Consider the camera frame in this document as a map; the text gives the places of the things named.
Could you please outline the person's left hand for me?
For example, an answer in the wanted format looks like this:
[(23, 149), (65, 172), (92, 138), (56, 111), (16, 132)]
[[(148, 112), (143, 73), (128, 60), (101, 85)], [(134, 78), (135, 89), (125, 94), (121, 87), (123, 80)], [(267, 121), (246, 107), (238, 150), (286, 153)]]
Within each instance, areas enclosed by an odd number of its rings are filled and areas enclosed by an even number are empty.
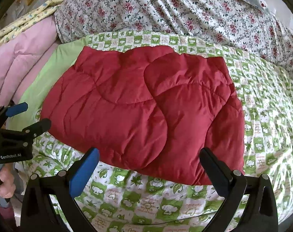
[(14, 195), (16, 190), (16, 185), (14, 184), (14, 176), (12, 174), (13, 164), (5, 164), (0, 170), (0, 180), (2, 184), (0, 185), (0, 197), (4, 199), (9, 199)]

